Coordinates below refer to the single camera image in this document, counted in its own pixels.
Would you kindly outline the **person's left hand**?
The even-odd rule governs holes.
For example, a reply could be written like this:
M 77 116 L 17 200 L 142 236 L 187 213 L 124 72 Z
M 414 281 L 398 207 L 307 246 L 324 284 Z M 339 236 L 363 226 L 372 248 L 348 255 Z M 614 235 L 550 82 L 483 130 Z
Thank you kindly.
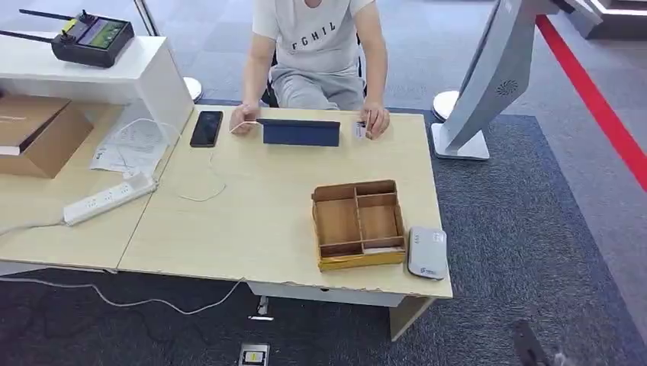
M 370 140 L 379 138 L 390 126 L 390 112 L 380 103 L 366 101 L 360 112 L 365 123 L 365 136 Z

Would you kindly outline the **person's right hand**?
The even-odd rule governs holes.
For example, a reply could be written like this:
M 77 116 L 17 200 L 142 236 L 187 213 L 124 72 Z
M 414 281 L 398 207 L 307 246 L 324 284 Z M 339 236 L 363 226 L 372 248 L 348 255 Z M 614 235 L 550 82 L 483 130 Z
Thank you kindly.
M 257 103 L 242 103 L 232 112 L 229 132 L 236 135 L 247 135 L 256 125 L 260 107 Z

